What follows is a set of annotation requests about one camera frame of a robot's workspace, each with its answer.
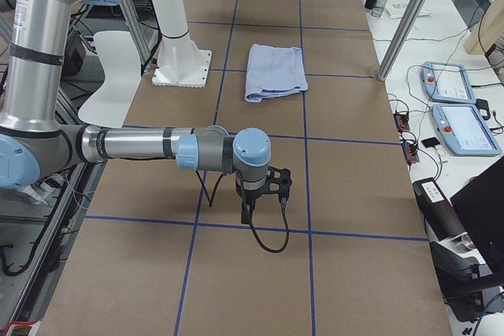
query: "light blue cloth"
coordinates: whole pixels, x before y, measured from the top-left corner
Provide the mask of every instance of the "light blue cloth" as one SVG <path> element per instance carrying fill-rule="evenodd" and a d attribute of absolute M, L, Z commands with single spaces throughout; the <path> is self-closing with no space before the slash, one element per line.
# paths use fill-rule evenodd
<path fill-rule="evenodd" d="M 246 69 L 245 100 L 261 102 L 308 90 L 302 51 L 254 44 L 250 48 Z"/>

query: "white stand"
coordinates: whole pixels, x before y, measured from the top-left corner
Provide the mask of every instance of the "white stand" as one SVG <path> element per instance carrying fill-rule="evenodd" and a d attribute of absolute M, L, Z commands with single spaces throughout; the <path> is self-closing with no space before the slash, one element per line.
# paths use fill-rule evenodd
<path fill-rule="evenodd" d="M 152 0 L 163 34 L 152 83 L 158 86 L 204 87 L 212 52 L 191 40 L 183 0 Z"/>

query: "black monitor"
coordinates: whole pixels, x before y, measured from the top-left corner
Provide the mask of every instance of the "black monitor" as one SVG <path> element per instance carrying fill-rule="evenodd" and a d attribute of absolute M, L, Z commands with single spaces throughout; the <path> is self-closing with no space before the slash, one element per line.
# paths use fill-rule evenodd
<path fill-rule="evenodd" d="M 504 273 L 504 157 L 452 198 L 458 218 L 493 273 Z"/>

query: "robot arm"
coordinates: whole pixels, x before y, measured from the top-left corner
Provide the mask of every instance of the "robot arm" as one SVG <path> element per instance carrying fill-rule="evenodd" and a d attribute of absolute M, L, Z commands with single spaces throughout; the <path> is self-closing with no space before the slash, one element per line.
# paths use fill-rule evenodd
<path fill-rule="evenodd" d="M 17 0 L 6 98 L 0 113 L 0 187 L 31 185 L 80 162 L 166 158 L 176 160 L 183 169 L 236 172 L 244 223 L 251 225 L 255 200 L 263 194 L 278 194 L 284 209 L 290 172 L 269 167 L 270 141 L 258 129 L 230 137 L 217 126 L 107 129 L 56 122 L 70 9 L 78 1 Z"/>

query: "device screen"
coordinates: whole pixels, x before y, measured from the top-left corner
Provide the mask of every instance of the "device screen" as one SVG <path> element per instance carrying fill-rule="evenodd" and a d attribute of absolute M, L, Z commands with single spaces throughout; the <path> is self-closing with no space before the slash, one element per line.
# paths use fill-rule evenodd
<path fill-rule="evenodd" d="M 471 108 L 464 106 L 442 108 L 462 150 L 493 149 L 493 144 Z"/>
<path fill-rule="evenodd" d="M 446 98 L 469 99 L 469 95 L 464 85 L 464 78 L 459 67 L 432 65 L 437 91 Z"/>

